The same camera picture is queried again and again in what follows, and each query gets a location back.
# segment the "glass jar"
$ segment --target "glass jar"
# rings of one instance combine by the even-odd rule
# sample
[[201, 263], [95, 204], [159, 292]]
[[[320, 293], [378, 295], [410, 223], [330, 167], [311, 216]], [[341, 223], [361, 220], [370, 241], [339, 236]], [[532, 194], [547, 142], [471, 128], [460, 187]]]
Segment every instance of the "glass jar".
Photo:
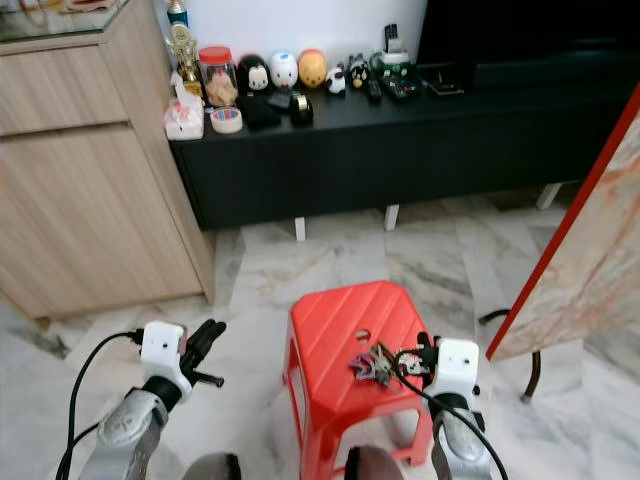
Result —
[[238, 96], [238, 83], [227, 47], [207, 47], [199, 52], [207, 98], [214, 107], [230, 107]]

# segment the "cabinet drawer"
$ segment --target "cabinet drawer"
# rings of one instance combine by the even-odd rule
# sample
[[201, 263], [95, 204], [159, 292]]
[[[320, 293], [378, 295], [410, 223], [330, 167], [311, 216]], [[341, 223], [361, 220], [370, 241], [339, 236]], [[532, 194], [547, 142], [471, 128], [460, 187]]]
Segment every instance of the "cabinet drawer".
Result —
[[96, 46], [0, 57], [0, 133], [127, 120]]
[[3, 145], [0, 287], [33, 317], [201, 291], [134, 132]]

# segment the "gold trophy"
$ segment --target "gold trophy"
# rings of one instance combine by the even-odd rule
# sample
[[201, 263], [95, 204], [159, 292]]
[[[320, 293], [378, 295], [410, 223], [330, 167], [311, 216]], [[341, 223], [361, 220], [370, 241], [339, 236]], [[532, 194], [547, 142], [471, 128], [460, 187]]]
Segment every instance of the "gold trophy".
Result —
[[169, 35], [171, 40], [167, 40], [167, 45], [178, 60], [178, 73], [182, 77], [184, 87], [194, 95], [202, 97], [201, 74], [196, 56], [198, 42], [193, 39], [189, 28], [182, 22], [174, 22]]

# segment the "red jar lid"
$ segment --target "red jar lid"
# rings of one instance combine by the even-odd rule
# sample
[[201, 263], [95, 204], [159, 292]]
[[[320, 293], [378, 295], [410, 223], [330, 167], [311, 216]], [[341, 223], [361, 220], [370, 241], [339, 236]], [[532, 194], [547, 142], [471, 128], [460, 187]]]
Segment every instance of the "red jar lid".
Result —
[[207, 47], [200, 49], [200, 61], [207, 65], [231, 63], [231, 50], [227, 47]]

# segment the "red plastic stool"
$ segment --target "red plastic stool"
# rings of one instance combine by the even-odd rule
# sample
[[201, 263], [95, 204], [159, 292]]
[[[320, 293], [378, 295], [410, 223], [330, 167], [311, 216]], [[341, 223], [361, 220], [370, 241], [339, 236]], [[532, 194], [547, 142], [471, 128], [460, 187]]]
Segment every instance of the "red plastic stool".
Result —
[[[366, 343], [356, 336], [368, 332]], [[407, 292], [391, 282], [380, 281], [313, 293], [291, 309], [285, 352], [284, 381], [293, 402], [298, 442], [300, 478], [328, 480], [334, 471], [342, 434], [368, 418], [416, 410], [418, 425], [411, 447], [397, 450], [397, 459], [420, 465], [431, 441], [431, 417], [421, 398], [406, 387], [385, 389], [375, 382], [355, 380], [348, 366], [358, 353], [378, 342], [391, 351], [415, 345], [426, 331]], [[300, 368], [304, 407], [300, 414], [291, 371]], [[420, 387], [420, 380], [414, 378]]]

